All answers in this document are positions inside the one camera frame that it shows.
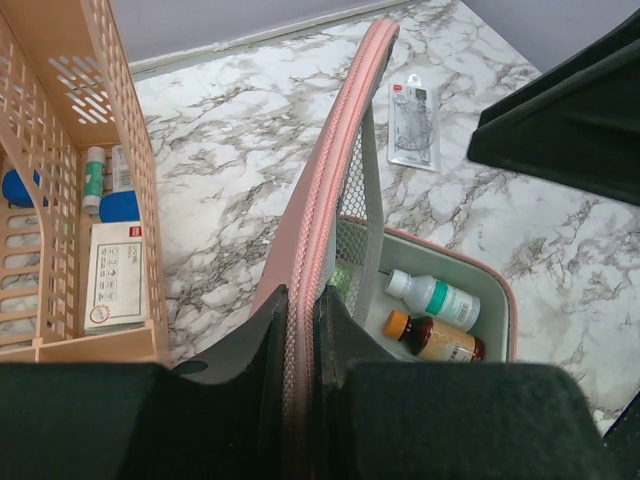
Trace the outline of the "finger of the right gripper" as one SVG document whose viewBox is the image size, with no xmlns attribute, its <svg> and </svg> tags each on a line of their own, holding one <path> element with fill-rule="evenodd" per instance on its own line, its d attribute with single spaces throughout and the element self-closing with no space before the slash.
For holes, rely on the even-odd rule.
<svg viewBox="0 0 640 480">
<path fill-rule="evenodd" d="M 639 15 L 486 108 L 470 161 L 639 202 Z"/>
</svg>

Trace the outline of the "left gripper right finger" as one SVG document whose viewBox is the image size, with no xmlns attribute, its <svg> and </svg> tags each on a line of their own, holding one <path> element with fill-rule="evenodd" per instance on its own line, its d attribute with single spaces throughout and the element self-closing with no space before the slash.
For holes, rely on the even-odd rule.
<svg viewBox="0 0 640 480">
<path fill-rule="evenodd" d="M 635 409 L 600 434 L 577 382 L 527 363 L 406 362 L 326 289 L 314 307 L 320 479 L 631 479 Z"/>
</svg>

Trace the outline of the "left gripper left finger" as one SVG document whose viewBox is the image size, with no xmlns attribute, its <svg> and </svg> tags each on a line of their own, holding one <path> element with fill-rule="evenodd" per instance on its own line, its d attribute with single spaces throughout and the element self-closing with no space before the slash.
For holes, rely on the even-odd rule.
<svg viewBox="0 0 640 480">
<path fill-rule="evenodd" d="M 5 479 L 275 479 L 287 291 L 175 368 L 5 363 Z"/>
</svg>

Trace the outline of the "brown bottle orange cap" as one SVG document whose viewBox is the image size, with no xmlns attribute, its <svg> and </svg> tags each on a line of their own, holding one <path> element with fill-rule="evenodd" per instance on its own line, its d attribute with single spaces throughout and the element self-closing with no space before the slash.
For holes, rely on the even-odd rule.
<svg viewBox="0 0 640 480">
<path fill-rule="evenodd" d="M 383 334 L 403 343 L 416 358 L 428 361 L 476 362 L 485 358 L 484 342 L 432 317 L 411 317 L 392 310 Z"/>
</svg>

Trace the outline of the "white medicine bottle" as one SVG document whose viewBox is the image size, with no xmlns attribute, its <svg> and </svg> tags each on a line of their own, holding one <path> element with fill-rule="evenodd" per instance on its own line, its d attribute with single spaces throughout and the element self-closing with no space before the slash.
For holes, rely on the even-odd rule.
<svg viewBox="0 0 640 480">
<path fill-rule="evenodd" d="M 463 332 L 473 328 L 480 314 L 478 297 L 430 275 L 411 276 L 394 269 L 385 292 L 401 299 L 412 313 L 440 319 Z"/>
</svg>

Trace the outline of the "small green box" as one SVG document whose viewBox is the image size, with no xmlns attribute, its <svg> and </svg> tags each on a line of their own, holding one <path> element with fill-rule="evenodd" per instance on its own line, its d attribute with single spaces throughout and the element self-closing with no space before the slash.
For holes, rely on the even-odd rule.
<svg viewBox="0 0 640 480">
<path fill-rule="evenodd" d="M 350 264 L 337 264 L 330 279 L 345 303 L 351 301 L 356 290 L 356 268 Z"/>
</svg>

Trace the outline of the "pink medicine kit case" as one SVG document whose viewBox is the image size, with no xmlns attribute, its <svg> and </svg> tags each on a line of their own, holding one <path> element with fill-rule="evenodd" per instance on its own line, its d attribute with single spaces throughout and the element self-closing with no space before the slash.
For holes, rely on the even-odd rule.
<svg viewBox="0 0 640 480">
<path fill-rule="evenodd" d="M 314 307 L 337 264 L 356 268 L 356 290 L 342 302 L 352 319 L 391 356 L 408 361 L 382 335 L 387 314 L 401 303 L 387 295 L 390 272 L 430 274 L 482 303 L 473 333 L 490 362 L 515 356 L 517 306 L 491 267 L 386 225 L 377 157 L 373 98 L 399 34 L 395 21 L 373 22 L 353 58 L 320 136 L 276 230 L 254 298 L 260 307 L 276 287 L 288 294 L 282 378 L 281 475 L 316 475 Z"/>
</svg>

